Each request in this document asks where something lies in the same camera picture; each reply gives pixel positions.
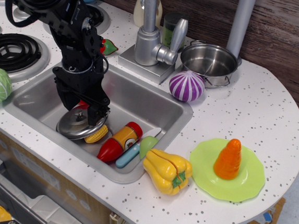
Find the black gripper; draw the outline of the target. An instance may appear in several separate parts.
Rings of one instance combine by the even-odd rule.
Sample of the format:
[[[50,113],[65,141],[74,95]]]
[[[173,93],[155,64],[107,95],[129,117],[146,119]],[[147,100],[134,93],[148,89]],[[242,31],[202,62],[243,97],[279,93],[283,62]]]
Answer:
[[[90,126],[106,122],[110,113],[110,100],[102,88],[103,66],[93,65],[81,73],[68,72],[62,67],[54,67],[52,72],[55,75],[58,95],[68,111],[83,100],[89,105],[87,116]]]

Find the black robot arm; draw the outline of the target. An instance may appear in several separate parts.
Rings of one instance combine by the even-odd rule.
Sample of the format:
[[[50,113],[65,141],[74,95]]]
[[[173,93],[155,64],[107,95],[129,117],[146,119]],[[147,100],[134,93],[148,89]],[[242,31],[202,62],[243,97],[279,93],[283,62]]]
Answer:
[[[25,27],[40,20],[50,28],[62,52],[62,65],[54,67],[55,83],[67,110],[80,101],[88,105],[88,123],[97,125],[109,113],[110,100],[102,89],[109,64],[100,52],[102,37],[83,0],[5,0],[11,24]]]

